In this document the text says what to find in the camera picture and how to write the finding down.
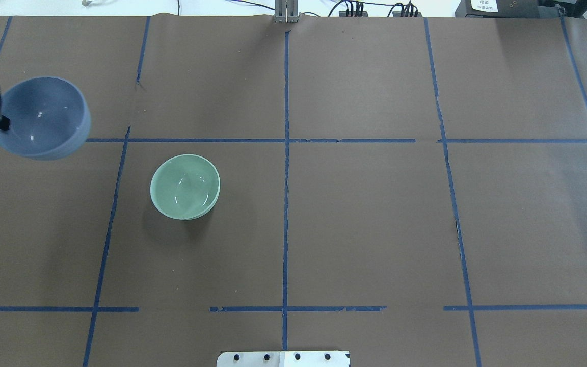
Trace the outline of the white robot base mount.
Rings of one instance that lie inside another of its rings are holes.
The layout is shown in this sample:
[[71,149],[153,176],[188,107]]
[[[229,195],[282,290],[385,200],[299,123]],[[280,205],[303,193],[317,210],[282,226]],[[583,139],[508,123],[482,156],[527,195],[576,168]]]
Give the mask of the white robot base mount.
[[229,351],[217,366],[351,366],[348,351]]

